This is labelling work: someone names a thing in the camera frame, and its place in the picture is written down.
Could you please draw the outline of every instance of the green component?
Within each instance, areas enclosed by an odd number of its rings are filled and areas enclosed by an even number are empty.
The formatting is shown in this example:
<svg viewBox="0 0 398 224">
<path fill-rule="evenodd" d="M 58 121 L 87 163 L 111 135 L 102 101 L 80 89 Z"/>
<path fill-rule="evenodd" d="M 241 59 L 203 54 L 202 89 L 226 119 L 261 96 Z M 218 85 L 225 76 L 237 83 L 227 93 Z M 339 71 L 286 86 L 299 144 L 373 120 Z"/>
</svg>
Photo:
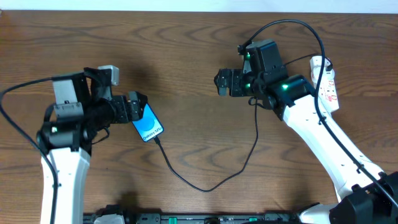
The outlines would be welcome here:
<svg viewBox="0 0 398 224">
<path fill-rule="evenodd" d="M 177 224 L 177 218 L 169 218 L 169 224 Z"/>
</svg>

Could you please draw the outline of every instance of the white wall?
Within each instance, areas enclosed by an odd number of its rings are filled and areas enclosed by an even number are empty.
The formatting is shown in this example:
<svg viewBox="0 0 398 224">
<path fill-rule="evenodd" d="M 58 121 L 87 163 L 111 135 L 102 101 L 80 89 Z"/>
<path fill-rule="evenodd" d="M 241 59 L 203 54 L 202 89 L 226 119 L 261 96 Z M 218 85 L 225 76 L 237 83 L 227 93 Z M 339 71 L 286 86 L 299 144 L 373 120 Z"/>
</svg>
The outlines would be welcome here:
<svg viewBox="0 0 398 224">
<path fill-rule="evenodd" d="M 398 13 L 398 0 L 0 0 L 0 9 Z"/>
</svg>

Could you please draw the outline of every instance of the wooden table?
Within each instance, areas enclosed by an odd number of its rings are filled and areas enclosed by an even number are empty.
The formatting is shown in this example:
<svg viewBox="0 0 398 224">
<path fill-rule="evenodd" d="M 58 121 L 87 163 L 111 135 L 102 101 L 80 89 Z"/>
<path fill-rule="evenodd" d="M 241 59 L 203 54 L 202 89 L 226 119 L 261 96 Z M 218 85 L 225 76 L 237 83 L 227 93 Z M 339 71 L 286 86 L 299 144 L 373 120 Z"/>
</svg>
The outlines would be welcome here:
<svg viewBox="0 0 398 224">
<path fill-rule="evenodd" d="M 162 143 L 174 168 L 210 188 L 237 172 L 255 137 L 247 98 L 220 97 L 219 68 L 240 68 L 236 46 L 264 24 L 285 18 L 309 23 L 333 60 L 340 108 L 334 119 L 387 173 L 398 165 L 398 16 L 371 14 L 6 11 L 0 18 L 0 89 L 112 64 L 114 94 L 136 90 L 165 127 Z M 305 28 L 271 27 L 284 61 L 319 52 Z M 289 65 L 309 76 L 308 61 Z M 7 95 L 7 112 L 31 135 L 54 102 L 51 83 Z M 272 111 L 260 110 L 260 138 L 245 172 L 204 194 L 178 180 L 159 148 L 130 124 L 113 125 L 93 148 L 85 212 L 107 204 L 163 212 L 253 213 L 335 203 L 333 184 L 306 144 Z M 0 118 L 0 223 L 38 223 L 40 156 Z"/>
</svg>

